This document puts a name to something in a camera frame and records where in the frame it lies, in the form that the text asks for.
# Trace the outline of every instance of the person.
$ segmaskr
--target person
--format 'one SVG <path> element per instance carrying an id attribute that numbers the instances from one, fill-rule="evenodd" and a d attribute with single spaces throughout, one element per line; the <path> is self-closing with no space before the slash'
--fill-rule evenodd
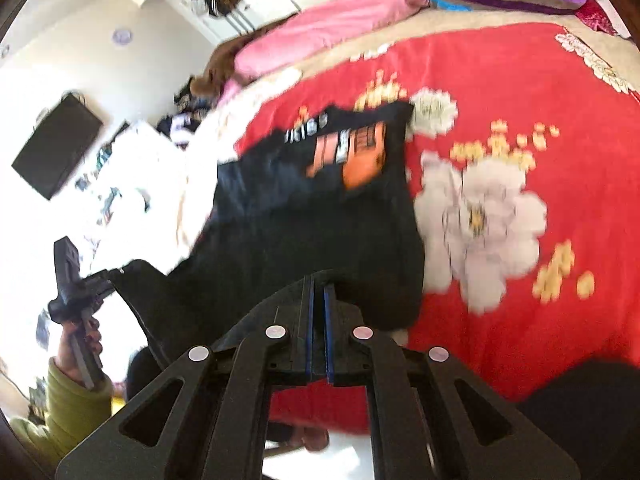
<path id="1" fill-rule="evenodd" d="M 86 340 L 100 354 L 100 323 L 92 318 Z M 14 418 L 10 426 L 24 447 L 43 464 L 55 467 L 73 448 L 111 416 L 113 384 L 104 377 L 94 391 L 82 384 L 82 374 L 71 347 L 78 325 L 63 325 L 58 353 L 49 360 L 46 424 L 38 426 L 24 418 Z"/>

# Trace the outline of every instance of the orange graphic print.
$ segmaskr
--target orange graphic print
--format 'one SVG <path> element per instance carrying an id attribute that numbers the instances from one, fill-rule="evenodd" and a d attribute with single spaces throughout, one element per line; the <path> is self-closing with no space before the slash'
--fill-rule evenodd
<path id="1" fill-rule="evenodd" d="M 325 166 L 342 164 L 346 189 L 366 184 L 385 164 L 385 133 L 385 123 L 378 123 L 318 137 L 314 162 L 306 168 L 306 176 L 313 178 Z"/>

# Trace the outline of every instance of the black monitor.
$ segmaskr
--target black monitor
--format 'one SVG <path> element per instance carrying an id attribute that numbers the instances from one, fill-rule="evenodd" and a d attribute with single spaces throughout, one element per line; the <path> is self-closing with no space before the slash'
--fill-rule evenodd
<path id="1" fill-rule="evenodd" d="M 50 200 L 94 142 L 101 126 L 102 121 L 69 94 L 42 120 L 12 167 Z"/>

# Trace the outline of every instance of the screw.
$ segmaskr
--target screw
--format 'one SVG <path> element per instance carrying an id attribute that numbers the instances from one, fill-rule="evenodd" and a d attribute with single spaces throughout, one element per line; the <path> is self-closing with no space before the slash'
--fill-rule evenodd
<path id="1" fill-rule="evenodd" d="M 198 363 L 209 357 L 209 349 L 206 346 L 194 346 L 189 350 L 189 359 Z"/>
<path id="2" fill-rule="evenodd" d="M 449 359 L 449 352 L 442 346 L 434 346 L 431 350 L 429 350 L 429 357 L 432 361 L 443 363 L 444 361 Z"/>
<path id="3" fill-rule="evenodd" d="M 271 325 L 264 333 L 269 339 L 281 339 L 287 333 L 287 329 L 280 325 Z"/>
<path id="4" fill-rule="evenodd" d="M 353 329 L 353 336 L 356 339 L 371 339 L 373 337 L 373 330 L 368 326 L 359 326 Z"/>

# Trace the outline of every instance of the yellow-green sweater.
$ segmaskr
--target yellow-green sweater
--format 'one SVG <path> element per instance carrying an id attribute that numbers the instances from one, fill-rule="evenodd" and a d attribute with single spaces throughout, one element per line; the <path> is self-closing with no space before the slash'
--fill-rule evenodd
<path id="1" fill-rule="evenodd" d="M 90 392 L 73 382 L 49 361 L 46 426 L 36 426 L 23 418 L 10 425 L 22 444 L 44 463 L 56 466 L 67 453 L 86 439 L 111 416 L 113 385 L 105 378 L 100 389 Z"/>

